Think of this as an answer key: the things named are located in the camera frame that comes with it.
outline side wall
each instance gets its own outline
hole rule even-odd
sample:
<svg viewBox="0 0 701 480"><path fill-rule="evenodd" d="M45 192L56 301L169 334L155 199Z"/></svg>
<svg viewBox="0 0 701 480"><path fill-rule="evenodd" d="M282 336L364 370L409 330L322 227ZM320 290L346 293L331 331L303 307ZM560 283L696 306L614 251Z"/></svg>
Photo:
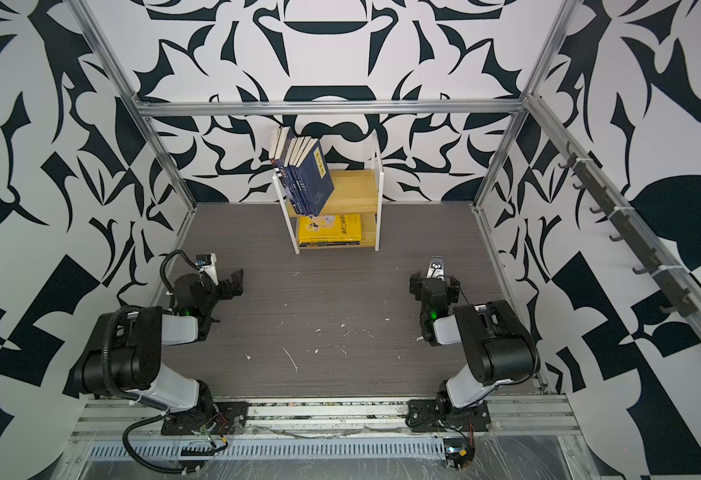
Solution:
<svg viewBox="0 0 701 480"><path fill-rule="evenodd" d="M94 322L150 300L185 214L67 6L0 2L1 480L51 471Z"/></svg>
<svg viewBox="0 0 701 480"><path fill-rule="evenodd" d="M145 101L373 101L518 98L561 0L89 4ZM220 117L219 129L209 118L188 118L173 125L184 132L168 129L162 139L198 201L276 200L262 147L280 124L342 136L322 138L325 152L335 147L329 162L340 164L363 161L352 143L376 130L389 200L471 200L503 118Z"/></svg>
<svg viewBox="0 0 701 480"><path fill-rule="evenodd" d="M701 283L701 2L587 0L541 96ZM483 206L550 387L604 475L701 475L701 342L562 161L529 119Z"/></svg>

